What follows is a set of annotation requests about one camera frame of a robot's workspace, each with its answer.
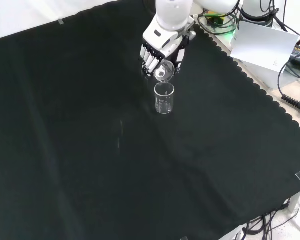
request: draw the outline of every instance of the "white wall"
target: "white wall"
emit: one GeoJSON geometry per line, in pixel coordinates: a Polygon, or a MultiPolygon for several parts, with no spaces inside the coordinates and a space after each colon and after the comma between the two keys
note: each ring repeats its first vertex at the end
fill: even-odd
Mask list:
{"type": "Polygon", "coordinates": [[[116,0],[0,0],[0,38],[116,0]]]}

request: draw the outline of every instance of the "floor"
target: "floor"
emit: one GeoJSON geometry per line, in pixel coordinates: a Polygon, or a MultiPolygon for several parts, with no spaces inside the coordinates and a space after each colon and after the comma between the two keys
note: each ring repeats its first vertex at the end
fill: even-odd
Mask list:
{"type": "MultiPolygon", "coordinates": [[[[283,224],[285,221],[287,221],[293,216],[294,214],[290,214],[288,210],[283,210],[278,212],[272,221],[272,227],[275,228],[276,226],[283,224]]],[[[263,237],[262,233],[255,236],[249,235],[247,236],[246,240],[261,240],[262,237],[263,237]]],[[[272,239],[273,240],[300,240],[300,209],[295,218],[287,222],[285,225],[273,230],[272,239]]]]}

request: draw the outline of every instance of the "white paper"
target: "white paper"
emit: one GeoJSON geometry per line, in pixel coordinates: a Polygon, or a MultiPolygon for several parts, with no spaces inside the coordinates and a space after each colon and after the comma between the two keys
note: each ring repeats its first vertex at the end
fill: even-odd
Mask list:
{"type": "Polygon", "coordinates": [[[295,34],[241,21],[231,42],[231,57],[278,73],[297,41],[295,34]]]}

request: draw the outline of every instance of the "robotic hand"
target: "robotic hand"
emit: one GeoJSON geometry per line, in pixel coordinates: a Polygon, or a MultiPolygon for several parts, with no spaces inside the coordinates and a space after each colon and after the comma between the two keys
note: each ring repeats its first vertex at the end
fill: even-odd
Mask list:
{"type": "MultiPolygon", "coordinates": [[[[230,12],[238,0],[197,0],[199,5],[220,14],[230,12]]],[[[142,70],[152,75],[163,59],[179,73],[185,48],[195,38],[195,20],[190,16],[193,0],[156,0],[156,15],[143,33],[142,70]]]]}

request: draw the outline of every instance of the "table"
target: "table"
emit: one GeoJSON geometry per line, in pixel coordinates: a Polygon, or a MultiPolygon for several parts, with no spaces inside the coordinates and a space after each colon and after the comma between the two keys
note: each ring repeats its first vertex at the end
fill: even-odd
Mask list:
{"type": "Polygon", "coordinates": [[[300,191],[300,129],[199,29],[162,116],[140,1],[63,21],[0,39],[1,239],[216,240],[300,191]]]}

